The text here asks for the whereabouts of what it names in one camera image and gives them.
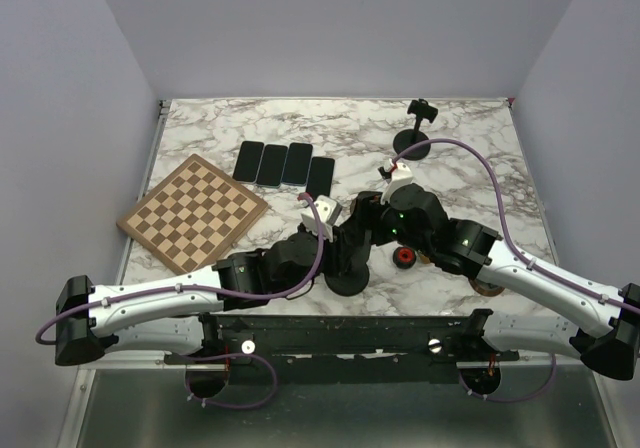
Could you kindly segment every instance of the gray wall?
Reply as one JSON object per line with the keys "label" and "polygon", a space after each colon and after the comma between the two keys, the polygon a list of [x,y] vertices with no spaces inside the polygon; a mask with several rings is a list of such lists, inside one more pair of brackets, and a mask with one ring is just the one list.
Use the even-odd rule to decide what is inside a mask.
{"label": "gray wall", "polygon": [[570,0],[107,0],[162,97],[512,96]]}
{"label": "gray wall", "polygon": [[[561,264],[640,283],[640,0],[573,0],[514,108]],[[604,386],[638,446],[640,376]]]}
{"label": "gray wall", "polygon": [[33,335],[68,277],[113,280],[156,97],[104,0],[0,13],[0,444],[51,447],[76,370]]}

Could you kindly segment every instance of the white wall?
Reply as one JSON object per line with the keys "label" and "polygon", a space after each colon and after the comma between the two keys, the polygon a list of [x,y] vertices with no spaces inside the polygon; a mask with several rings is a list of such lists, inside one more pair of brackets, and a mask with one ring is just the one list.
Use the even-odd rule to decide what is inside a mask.
{"label": "white wall", "polygon": [[570,0],[107,0],[162,97],[512,96]]}
{"label": "white wall", "polygon": [[0,444],[51,447],[76,370],[33,336],[68,277],[113,280],[157,104],[104,0],[0,13]]}

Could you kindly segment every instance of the cable clip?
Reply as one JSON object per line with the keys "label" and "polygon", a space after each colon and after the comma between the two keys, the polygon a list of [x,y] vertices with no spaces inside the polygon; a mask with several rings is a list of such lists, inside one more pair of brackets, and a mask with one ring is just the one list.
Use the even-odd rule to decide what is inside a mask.
{"label": "cable clip", "polygon": [[527,265],[527,270],[533,271],[533,267],[536,265],[537,258],[533,257],[529,260],[529,264]]}

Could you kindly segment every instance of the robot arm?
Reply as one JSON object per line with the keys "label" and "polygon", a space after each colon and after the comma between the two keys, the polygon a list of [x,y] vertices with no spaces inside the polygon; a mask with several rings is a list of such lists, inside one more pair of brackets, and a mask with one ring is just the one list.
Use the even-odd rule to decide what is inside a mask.
{"label": "robot arm", "polygon": [[[314,276],[323,273],[329,288],[338,294],[350,296],[366,287],[371,246],[399,242],[427,255],[448,273],[504,286],[560,315],[517,317],[476,310],[464,322],[452,324],[451,335],[444,336],[452,341],[445,343],[441,352],[431,351],[430,356],[437,355],[438,359],[445,356],[448,362],[454,363],[486,361],[492,354],[505,356],[510,350],[525,349],[580,358],[591,369],[612,378],[630,379],[633,376],[640,340],[637,315],[572,291],[532,270],[513,256],[498,233],[488,227],[470,220],[449,218],[436,195],[412,183],[406,165],[398,164],[389,178],[390,183],[383,193],[358,194],[351,207],[351,216],[340,226],[334,226],[340,206],[329,198],[320,197],[315,203],[320,224],[315,223],[309,207],[302,215],[303,223],[298,232],[268,250],[236,253],[188,275],[139,285],[93,286],[86,277],[72,278],[58,301],[58,314],[87,302],[93,303],[93,308],[82,316],[58,322],[56,363],[87,363],[106,352],[123,349],[164,350],[181,355],[201,353],[202,350],[218,353],[219,346],[212,349],[206,342],[209,340],[209,345],[216,345],[212,338],[223,336],[216,328],[217,321],[212,323],[202,317],[198,320],[196,316],[171,317],[268,303],[267,298],[276,298],[290,290],[312,270],[318,251],[318,231],[321,230],[324,238],[322,260]],[[576,283],[590,286],[602,294],[603,300],[614,299],[640,306],[640,287],[637,285],[631,284],[618,291],[542,261],[537,263]],[[243,294],[245,298],[247,295],[258,296],[238,299],[216,292],[219,289],[226,290],[225,293]],[[116,297],[121,301],[112,303],[110,300]],[[250,319],[238,318],[237,325],[244,326]],[[296,317],[286,319],[291,326],[300,322]],[[291,355],[313,351],[309,339],[307,346],[291,347],[287,340],[281,340],[281,343],[282,346],[269,345],[270,349]],[[346,348],[337,340],[334,344],[333,350],[326,348],[325,352],[338,355],[347,350],[362,355],[371,354],[372,350],[377,353],[379,349],[386,353],[391,349],[372,344],[356,348],[347,344]]]}

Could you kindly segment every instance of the red wheel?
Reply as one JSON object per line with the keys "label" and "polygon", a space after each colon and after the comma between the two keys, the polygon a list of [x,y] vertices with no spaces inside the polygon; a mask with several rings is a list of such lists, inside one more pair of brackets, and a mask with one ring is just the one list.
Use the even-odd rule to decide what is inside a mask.
{"label": "red wheel", "polygon": [[408,270],[415,265],[417,260],[416,252],[406,246],[396,248],[393,252],[393,263],[402,270]]}

